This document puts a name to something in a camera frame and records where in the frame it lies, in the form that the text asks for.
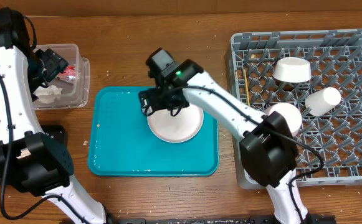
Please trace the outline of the large white plate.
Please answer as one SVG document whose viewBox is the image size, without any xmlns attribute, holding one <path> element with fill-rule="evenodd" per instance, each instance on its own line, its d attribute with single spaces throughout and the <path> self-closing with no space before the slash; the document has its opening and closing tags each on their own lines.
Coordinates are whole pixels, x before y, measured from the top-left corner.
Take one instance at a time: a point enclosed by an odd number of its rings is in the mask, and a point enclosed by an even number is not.
<svg viewBox="0 0 362 224">
<path fill-rule="evenodd" d="M 190 105 L 171 116 L 169 110 L 159 110 L 147 117 L 148 126 L 159 139 L 170 143 L 181 143 L 192 139 L 200 131 L 204 121 L 201 108 Z"/>
</svg>

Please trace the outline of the white napkin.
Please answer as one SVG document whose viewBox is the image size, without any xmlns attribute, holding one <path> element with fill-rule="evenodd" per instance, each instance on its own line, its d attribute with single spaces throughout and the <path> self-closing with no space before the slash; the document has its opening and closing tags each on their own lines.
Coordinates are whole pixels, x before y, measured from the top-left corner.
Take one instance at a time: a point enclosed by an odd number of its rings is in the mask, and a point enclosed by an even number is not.
<svg viewBox="0 0 362 224">
<path fill-rule="evenodd" d="M 42 88 L 41 86 L 34 92 L 38 97 L 38 101 L 44 104 L 53 103 L 55 100 L 61 98 L 62 88 L 51 85 L 48 88 Z"/>
</svg>

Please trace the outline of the white bowl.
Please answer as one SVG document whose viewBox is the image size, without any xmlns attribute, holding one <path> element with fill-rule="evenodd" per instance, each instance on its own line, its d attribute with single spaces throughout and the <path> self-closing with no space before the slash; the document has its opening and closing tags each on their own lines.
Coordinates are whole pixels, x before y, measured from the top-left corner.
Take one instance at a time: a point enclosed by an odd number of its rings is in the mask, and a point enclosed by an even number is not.
<svg viewBox="0 0 362 224">
<path fill-rule="evenodd" d="M 295 137 L 302 125 L 302 115 L 298 108 L 290 103 L 276 103 L 264 110 L 268 116 L 273 112 L 277 112 L 285 118 L 292 136 Z"/>
</svg>

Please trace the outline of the red snack wrapper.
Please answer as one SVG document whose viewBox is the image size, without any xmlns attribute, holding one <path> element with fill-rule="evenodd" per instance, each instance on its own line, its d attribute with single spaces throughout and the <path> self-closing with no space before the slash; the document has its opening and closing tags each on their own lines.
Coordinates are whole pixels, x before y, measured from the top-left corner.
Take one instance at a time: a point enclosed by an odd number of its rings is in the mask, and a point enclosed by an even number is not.
<svg viewBox="0 0 362 224">
<path fill-rule="evenodd" d="M 59 73 L 56 78 L 74 84 L 76 79 L 75 66 L 69 65 L 62 73 Z"/>
</svg>

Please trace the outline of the small white saucer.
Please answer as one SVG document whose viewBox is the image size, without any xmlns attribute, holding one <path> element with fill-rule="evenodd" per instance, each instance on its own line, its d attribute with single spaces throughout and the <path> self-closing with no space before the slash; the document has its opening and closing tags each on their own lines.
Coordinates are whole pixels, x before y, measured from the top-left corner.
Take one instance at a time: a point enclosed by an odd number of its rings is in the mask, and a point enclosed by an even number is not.
<svg viewBox="0 0 362 224">
<path fill-rule="evenodd" d="M 276 63 L 272 76 L 282 82 L 307 82 L 312 77 L 310 62 L 297 57 L 282 58 Z"/>
</svg>

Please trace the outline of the white cup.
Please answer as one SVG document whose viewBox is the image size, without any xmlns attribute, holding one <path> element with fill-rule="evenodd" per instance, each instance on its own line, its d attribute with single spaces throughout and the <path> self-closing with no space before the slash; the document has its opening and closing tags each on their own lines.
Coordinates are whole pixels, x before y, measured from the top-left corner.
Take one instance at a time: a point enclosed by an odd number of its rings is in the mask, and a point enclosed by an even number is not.
<svg viewBox="0 0 362 224">
<path fill-rule="evenodd" d="M 341 93 L 333 87 L 328 87 L 308 95 L 305 99 L 305 106 L 310 108 L 310 114 L 323 116 L 332 110 L 341 101 Z"/>
</svg>

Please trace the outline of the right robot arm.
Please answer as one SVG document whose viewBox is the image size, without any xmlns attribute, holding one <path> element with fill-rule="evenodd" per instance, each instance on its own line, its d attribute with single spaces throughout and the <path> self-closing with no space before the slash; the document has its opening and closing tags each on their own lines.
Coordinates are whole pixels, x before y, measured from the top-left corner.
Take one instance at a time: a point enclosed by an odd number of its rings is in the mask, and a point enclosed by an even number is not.
<svg viewBox="0 0 362 224">
<path fill-rule="evenodd" d="M 156 86 L 138 95 L 144 115 L 167 110 L 171 116 L 177 116 L 190 105 L 201 108 L 238 141 L 242 166 L 267 189 L 276 220 L 308 223 L 310 214 L 295 183 L 297 142 L 281 114 L 266 115 L 247 106 L 218 85 L 196 62 L 187 59 L 178 63 L 162 48 L 148 57 L 146 65 Z"/>
</svg>

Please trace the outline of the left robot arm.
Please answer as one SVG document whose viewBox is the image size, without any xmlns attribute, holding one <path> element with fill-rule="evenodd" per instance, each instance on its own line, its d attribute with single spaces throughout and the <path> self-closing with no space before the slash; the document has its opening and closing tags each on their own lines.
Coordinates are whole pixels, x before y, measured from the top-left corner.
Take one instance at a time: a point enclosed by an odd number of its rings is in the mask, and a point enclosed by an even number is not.
<svg viewBox="0 0 362 224">
<path fill-rule="evenodd" d="M 0 176 L 1 186 L 50 201 L 74 223 L 112 223 L 100 202 L 80 185 L 66 145 L 46 134 L 37 119 L 35 91 L 47 87 L 68 62 L 36 47 L 30 19 L 0 9 Z"/>
</svg>

